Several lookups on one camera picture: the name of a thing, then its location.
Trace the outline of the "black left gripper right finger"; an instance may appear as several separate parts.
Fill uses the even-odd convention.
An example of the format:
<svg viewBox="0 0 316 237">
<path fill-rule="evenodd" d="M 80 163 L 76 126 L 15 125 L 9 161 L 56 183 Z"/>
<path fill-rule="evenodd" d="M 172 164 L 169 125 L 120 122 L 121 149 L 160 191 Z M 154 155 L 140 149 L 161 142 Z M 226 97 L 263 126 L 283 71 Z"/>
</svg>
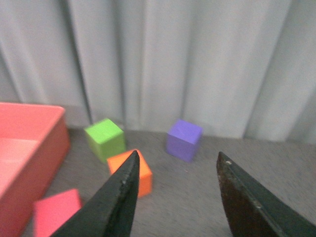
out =
<svg viewBox="0 0 316 237">
<path fill-rule="evenodd" d="M 278 199 L 223 152 L 217 176 L 224 211 L 235 237 L 314 237 L 316 227 Z"/>
</svg>

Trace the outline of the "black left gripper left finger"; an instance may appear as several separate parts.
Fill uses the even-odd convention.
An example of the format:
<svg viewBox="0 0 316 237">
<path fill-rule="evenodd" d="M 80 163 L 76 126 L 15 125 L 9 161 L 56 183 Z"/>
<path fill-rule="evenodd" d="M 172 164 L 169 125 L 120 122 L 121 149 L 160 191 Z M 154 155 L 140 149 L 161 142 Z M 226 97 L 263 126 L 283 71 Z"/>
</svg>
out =
<svg viewBox="0 0 316 237">
<path fill-rule="evenodd" d="M 130 236 L 139 191 L 140 158 L 136 150 L 96 194 L 53 237 Z"/>
</svg>

